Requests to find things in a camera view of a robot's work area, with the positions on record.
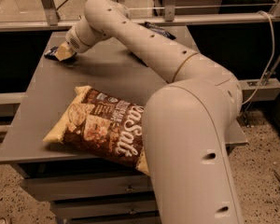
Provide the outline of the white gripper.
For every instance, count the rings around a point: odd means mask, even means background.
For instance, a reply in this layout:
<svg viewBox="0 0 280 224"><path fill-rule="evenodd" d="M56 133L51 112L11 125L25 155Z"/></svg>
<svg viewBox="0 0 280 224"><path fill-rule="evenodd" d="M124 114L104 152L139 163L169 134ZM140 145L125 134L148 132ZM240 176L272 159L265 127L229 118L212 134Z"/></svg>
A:
<svg viewBox="0 0 280 224"><path fill-rule="evenodd" d="M63 42L55 52L55 57L59 61L72 58L76 53L84 53L91 46L88 44L90 34L89 26L74 25L65 36Z"/></svg>

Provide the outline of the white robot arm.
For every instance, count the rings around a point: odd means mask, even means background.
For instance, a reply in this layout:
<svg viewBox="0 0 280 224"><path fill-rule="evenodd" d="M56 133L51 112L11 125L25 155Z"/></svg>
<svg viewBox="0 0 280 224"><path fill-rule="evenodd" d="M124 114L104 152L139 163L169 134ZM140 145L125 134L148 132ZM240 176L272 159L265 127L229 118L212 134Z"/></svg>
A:
<svg viewBox="0 0 280 224"><path fill-rule="evenodd" d="M243 95L229 70L201 53L132 22L111 0L87 0L66 34L82 53L115 37L166 81L143 114L147 166L162 224L244 224L225 135Z"/></svg>

